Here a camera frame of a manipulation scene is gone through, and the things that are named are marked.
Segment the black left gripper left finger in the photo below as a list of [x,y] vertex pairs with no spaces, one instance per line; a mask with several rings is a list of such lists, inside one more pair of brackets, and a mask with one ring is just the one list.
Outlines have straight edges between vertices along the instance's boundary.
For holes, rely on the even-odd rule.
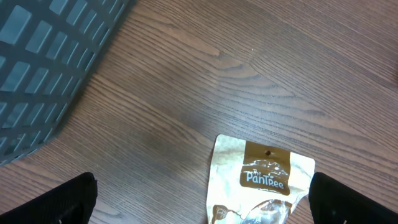
[[97,180],[85,172],[3,213],[1,224],[88,224],[97,196]]

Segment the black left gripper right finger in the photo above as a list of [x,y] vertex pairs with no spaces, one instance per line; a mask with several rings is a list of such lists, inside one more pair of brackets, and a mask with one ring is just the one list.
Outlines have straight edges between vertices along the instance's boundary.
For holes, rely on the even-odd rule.
[[396,212],[322,172],[314,173],[308,199],[314,224],[397,224]]

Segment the white snack wrapper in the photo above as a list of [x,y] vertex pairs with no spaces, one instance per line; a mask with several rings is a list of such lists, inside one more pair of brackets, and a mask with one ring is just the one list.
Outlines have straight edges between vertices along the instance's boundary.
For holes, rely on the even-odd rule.
[[278,147],[218,135],[206,209],[209,223],[285,223],[308,195],[312,158]]

